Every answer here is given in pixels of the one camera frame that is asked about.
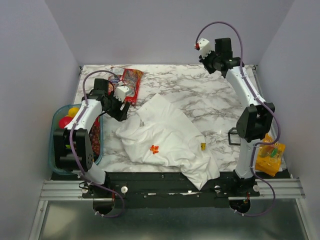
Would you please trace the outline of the white garment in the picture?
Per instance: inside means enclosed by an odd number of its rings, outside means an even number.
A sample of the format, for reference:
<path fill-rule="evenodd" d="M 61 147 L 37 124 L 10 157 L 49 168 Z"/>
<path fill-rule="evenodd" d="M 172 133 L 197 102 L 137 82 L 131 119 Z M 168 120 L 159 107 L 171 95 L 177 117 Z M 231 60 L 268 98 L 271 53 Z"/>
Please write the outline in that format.
<path fill-rule="evenodd" d="M 209 149 L 201 150 L 205 137 L 189 118 L 160 94 L 155 94 L 115 132 L 134 163 L 175 167 L 201 190 L 220 177 Z M 159 146 L 159 153 L 150 151 Z"/>

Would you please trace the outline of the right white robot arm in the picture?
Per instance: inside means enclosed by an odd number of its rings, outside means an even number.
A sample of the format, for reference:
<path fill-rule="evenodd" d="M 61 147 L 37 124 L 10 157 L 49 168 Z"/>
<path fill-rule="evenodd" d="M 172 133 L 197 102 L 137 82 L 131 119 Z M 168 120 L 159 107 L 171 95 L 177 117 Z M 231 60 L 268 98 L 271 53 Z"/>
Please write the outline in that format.
<path fill-rule="evenodd" d="M 240 57 L 233 56 L 230 38 L 218 38 L 214 41 L 214 46 L 207 39 L 201 38 L 196 42 L 195 48 L 200 52 L 199 62 L 209 74 L 221 72 L 243 107 L 235 127 L 240 137 L 239 159 L 233 176 L 227 183 L 229 193 L 241 196 L 255 185 L 256 150 L 271 128 L 275 106 L 260 98 L 248 79 Z"/>

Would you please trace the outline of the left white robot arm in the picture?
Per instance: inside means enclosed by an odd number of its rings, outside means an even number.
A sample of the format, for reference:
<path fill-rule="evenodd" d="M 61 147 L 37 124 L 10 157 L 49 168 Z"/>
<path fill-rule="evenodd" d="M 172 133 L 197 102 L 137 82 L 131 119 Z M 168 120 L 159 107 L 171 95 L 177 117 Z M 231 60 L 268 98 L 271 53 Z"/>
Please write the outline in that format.
<path fill-rule="evenodd" d="M 101 198 L 110 194 L 111 185 L 107 173 L 94 163 L 90 130 L 103 113 L 119 122 L 126 120 L 130 103 L 125 102 L 125 98 L 130 92 L 125 85 L 109 92 L 109 81 L 96 78 L 93 89 L 82 98 L 75 117 L 64 128 L 53 132 L 56 167 L 95 183 L 93 191 Z"/>

